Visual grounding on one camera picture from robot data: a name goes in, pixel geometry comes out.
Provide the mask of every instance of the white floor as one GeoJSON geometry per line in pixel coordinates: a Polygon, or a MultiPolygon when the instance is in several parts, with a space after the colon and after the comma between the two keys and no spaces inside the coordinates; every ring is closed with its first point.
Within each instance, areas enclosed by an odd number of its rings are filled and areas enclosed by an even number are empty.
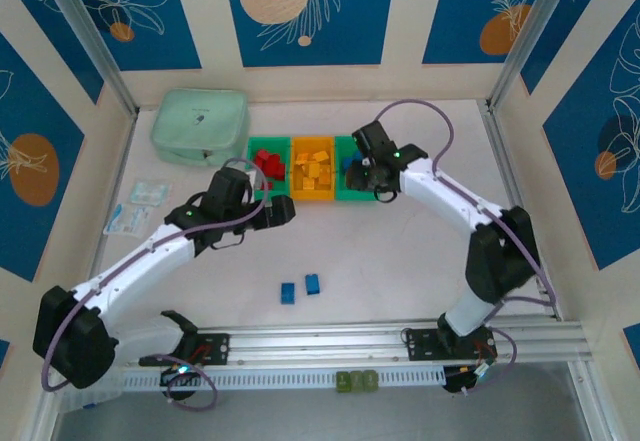
{"type": "MultiPolygon", "coordinates": [[[[508,206],[495,159],[475,101],[437,103],[456,128],[441,167],[481,196],[508,206]]],[[[370,122],[384,102],[263,104],[250,108],[251,135],[343,135],[370,122]]],[[[211,180],[211,168],[163,163],[149,133],[155,111],[142,111],[118,200],[127,200],[136,177],[173,182],[169,203],[157,208],[149,233],[174,207],[211,180]]],[[[447,129],[434,112],[399,106],[383,118],[399,146],[414,143],[434,156],[447,129]]],[[[174,309],[200,327],[371,322],[436,318],[465,284],[467,242],[427,206],[405,196],[380,203],[297,203],[287,226],[248,232],[242,246],[208,251],[159,281],[131,317],[174,309]],[[318,273],[321,294],[307,296],[304,275],[318,273]],[[280,304],[280,284],[296,283],[294,306],[280,304]]],[[[102,260],[107,268],[139,240],[112,236],[102,260]]],[[[530,281],[519,294],[539,297],[530,281]]],[[[540,314],[515,303],[507,314],[540,314]]]]}

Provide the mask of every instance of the red block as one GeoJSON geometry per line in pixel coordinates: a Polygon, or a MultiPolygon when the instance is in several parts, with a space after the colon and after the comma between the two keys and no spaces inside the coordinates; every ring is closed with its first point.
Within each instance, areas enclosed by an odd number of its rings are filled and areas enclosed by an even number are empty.
{"type": "Polygon", "coordinates": [[[262,168],[265,176],[267,176],[268,178],[275,178],[276,172],[278,171],[279,164],[280,164],[279,154],[272,154],[271,156],[269,156],[267,163],[264,165],[264,168],[262,168]]]}
{"type": "Polygon", "coordinates": [[[269,151],[267,151],[266,149],[260,149],[253,158],[253,162],[256,163],[258,167],[264,171],[264,167],[267,164],[267,161],[269,161],[270,156],[271,155],[269,154],[269,151]]]}
{"type": "Polygon", "coordinates": [[[273,176],[274,179],[277,179],[278,181],[284,181],[286,169],[287,167],[285,166],[284,163],[278,164],[278,169],[276,169],[276,174],[273,176]]]}

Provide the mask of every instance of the plastic packet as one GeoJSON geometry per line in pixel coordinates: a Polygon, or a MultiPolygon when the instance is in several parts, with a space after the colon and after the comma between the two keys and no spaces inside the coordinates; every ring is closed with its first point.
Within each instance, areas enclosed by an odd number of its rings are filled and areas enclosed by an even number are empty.
{"type": "Polygon", "coordinates": [[[137,178],[129,202],[144,206],[161,206],[171,193],[171,183],[157,179],[137,178]]]}
{"type": "Polygon", "coordinates": [[[153,208],[149,206],[134,206],[132,204],[118,204],[113,210],[111,219],[104,228],[103,233],[121,234],[142,238],[149,225],[150,214],[153,208]]]}

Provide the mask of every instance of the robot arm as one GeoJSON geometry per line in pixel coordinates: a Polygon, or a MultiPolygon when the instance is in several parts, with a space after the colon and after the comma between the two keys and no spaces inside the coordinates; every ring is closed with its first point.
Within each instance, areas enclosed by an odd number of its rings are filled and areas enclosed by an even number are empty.
{"type": "Polygon", "coordinates": [[[356,131],[353,137],[364,159],[354,161],[347,171],[350,189],[372,191],[378,200],[380,195],[390,193],[391,198],[383,202],[393,201],[399,192],[405,193],[429,205],[469,239],[467,287],[438,320],[438,338],[449,352],[454,352],[461,338],[482,327],[496,305],[534,274],[489,214],[505,222],[539,262],[529,215],[519,207],[504,210],[440,169],[434,172],[427,153],[414,145],[397,148],[378,121],[356,131]]]}
{"type": "Polygon", "coordinates": [[[80,308],[57,343],[51,362],[76,388],[95,383],[114,363],[154,353],[172,353],[181,359],[190,355],[195,348],[197,328],[175,312],[163,312],[163,317],[133,330],[118,326],[118,320],[169,273],[208,247],[221,249],[218,243],[225,233],[240,236],[237,245],[244,240],[247,229],[281,226],[295,216],[291,198],[274,196],[271,206],[263,207],[243,223],[234,223],[258,209],[259,202],[245,203],[247,198],[251,198],[249,177],[238,170],[222,168],[213,176],[206,192],[175,208],[147,241],[107,271],[70,291],[60,286],[49,290],[40,303],[34,351],[43,358],[46,356],[63,320],[94,290],[97,293],[80,308]],[[199,229],[212,224],[226,227],[199,229]],[[167,237],[171,239],[158,245],[167,237]],[[101,281],[109,275],[113,279],[101,288],[101,281]]]}

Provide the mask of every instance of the mint green pouch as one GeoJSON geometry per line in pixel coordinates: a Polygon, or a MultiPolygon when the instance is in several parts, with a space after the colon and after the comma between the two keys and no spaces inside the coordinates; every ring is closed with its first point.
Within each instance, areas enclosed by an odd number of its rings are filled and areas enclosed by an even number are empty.
{"type": "Polygon", "coordinates": [[[160,105],[151,142],[160,159],[191,166],[220,166],[242,156],[249,135],[246,94],[173,89],[160,105]]]}

